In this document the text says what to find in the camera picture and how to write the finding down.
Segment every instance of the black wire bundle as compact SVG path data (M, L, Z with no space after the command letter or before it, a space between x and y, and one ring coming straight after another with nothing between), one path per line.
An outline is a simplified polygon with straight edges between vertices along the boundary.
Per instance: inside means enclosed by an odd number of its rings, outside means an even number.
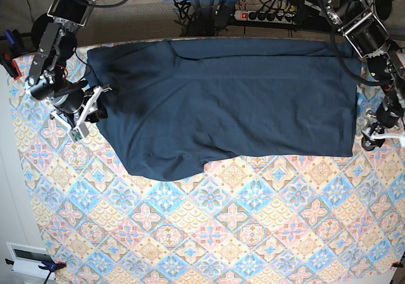
M31 16L32 23L35 23L35 20L34 20L34 18L32 16L32 9L31 9L31 4L30 4L29 0L27 0L27 4L28 4L28 8L30 9L30 16Z
M240 2L243 2L245 4L245 9L246 9L246 5L248 5L249 3L246 3L247 0L239 0L238 5L239 5L239 9L241 9L241 4ZM256 15L258 15L259 13L263 12L265 9L265 13L264 15L267 16L271 10L274 10L272 12L272 15L274 15L274 17L276 17L280 12L283 12L283 17L286 14L289 13L293 13L291 10L292 4L290 4L287 0L267 0L267 1L262 1L262 0L258 0L259 4L261 4L261 7L256 10Z
M81 63L83 63L83 64L86 66L87 69L89 69L88 72L87 72L87 73L85 72L85 74L83 75L83 77L78 81L78 82L81 82L81 81L84 80L86 77L88 77L90 74L94 73L94 70L93 70L93 67L92 67L90 64L86 63L84 60L82 60L82 59L80 58L80 56L79 56L78 53L77 53L77 49L75 50L75 54L76 54L77 59L78 59Z
M180 36L184 36L187 33L187 29L190 26L190 22L194 18L194 12L190 14L192 5L189 0L173 1L173 2L177 9L177 16L178 16L178 20L175 20L175 23L182 26L183 30Z

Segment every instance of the white wall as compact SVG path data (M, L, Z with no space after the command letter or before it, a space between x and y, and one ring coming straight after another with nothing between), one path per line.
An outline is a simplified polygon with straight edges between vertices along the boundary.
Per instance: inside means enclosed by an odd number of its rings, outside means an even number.
M392 277L394 276L395 270L392 270L388 273L384 273L382 275L377 276L369 276L364 279L355 279L345 282L336 282L334 284L389 284Z
M0 66L0 284L43 283L18 276L6 265L6 242L44 247L25 187L11 120L6 71Z

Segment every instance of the patterned tablecloth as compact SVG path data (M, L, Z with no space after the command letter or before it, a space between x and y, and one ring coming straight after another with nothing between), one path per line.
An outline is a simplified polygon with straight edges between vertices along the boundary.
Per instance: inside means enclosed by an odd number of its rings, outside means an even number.
M80 54L85 58L85 51ZM32 58L20 58L23 75ZM73 57L69 79L84 66ZM130 176L90 126L73 144L9 83L23 174L58 283L308 283L384 273L405 251L405 150L238 157L177 182ZM359 88L358 126L382 94Z

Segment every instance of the folded shirt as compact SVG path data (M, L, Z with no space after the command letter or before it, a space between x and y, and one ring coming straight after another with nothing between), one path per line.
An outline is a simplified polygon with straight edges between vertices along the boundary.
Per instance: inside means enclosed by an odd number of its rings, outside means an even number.
M97 126L131 175L179 180L240 155L352 156L356 82L327 43L163 40L93 49L88 62L89 84L116 90Z

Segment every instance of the t-shirt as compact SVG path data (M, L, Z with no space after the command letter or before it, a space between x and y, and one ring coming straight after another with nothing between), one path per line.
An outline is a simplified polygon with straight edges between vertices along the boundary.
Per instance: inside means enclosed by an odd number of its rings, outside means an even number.
M179 180L240 155L352 155L356 82L327 43L162 40L93 49L88 62L89 84L115 90L97 126L131 175Z

